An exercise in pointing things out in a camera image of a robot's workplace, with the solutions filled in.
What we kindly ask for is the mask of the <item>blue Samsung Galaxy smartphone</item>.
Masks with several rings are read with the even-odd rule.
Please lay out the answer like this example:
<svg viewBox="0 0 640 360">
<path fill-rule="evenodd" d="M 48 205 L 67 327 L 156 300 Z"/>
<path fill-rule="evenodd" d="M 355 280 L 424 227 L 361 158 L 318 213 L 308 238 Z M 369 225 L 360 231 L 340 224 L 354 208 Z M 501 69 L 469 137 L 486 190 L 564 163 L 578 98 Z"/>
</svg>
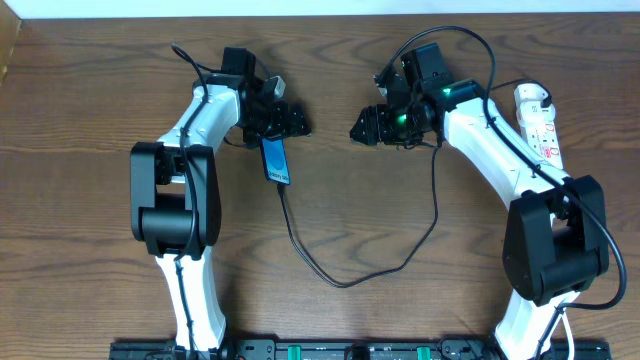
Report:
<svg viewBox="0 0 640 360">
<path fill-rule="evenodd" d="M 288 186 L 290 172 L 283 140 L 261 140 L 261 155 L 265 177 L 268 181 Z"/>
</svg>

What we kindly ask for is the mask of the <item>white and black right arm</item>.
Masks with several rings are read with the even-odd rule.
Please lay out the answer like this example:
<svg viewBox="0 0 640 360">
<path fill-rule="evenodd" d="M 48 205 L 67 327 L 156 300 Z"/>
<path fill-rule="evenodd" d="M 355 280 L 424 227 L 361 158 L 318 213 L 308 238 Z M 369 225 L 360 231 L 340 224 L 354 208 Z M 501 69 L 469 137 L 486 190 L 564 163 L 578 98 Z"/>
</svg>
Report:
<svg viewBox="0 0 640 360">
<path fill-rule="evenodd" d="M 604 194 L 560 159 L 555 109 L 542 86 L 515 90 L 519 132 L 475 80 L 455 80 L 437 44 L 401 57 L 376 78 L 386 101 L 364 108 L 350 138 L 413 147 L 428 132 L 467 157 L 508 210 L 502 263 L 513 292 L 494 338 L 508 359 L 534 359 L 577 297 L 609 268 Z"/>
</svg>

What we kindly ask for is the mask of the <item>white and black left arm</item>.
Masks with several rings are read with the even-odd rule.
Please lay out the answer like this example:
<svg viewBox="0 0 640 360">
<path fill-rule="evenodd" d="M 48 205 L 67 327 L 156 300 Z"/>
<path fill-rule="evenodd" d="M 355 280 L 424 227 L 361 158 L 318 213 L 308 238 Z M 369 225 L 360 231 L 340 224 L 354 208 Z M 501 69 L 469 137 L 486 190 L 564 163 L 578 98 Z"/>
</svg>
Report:
<svg viewBox="0 0 640 360">
<path fill-rule="evenodd" d="M 266 179 L 287 186 L 284 141 L 310 135 L 311 127 L 300 107 L 284 101 L 281 77 L 257 75 L 249 50 L 227 47 L 220 68 L 211 69 L 179 45 L 172 49 L 196 72 L 192 101 L 167 133 L 131 149 L 131 228 L 168 285 L 177 322 L 173 357 L 233 359 L 213 266 L 222 215 L 216 153 L 238 127 L 243 147 L 259 149 Z"/>
</svg>

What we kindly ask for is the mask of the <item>white power strip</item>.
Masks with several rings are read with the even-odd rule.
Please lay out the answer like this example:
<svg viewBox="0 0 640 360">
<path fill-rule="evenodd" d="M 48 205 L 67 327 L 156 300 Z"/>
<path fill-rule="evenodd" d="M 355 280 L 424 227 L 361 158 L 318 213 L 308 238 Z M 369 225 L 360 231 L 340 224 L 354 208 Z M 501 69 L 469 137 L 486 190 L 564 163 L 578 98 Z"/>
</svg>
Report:
<svg viewBox="0 0 640 360">
<path fill-rule="evenodd" d="M 563 169 L 551 93 L 540 84 L 525 82 L 515 88 L 514 99 L 522 137 L 544 160 Z"/>
</svg>

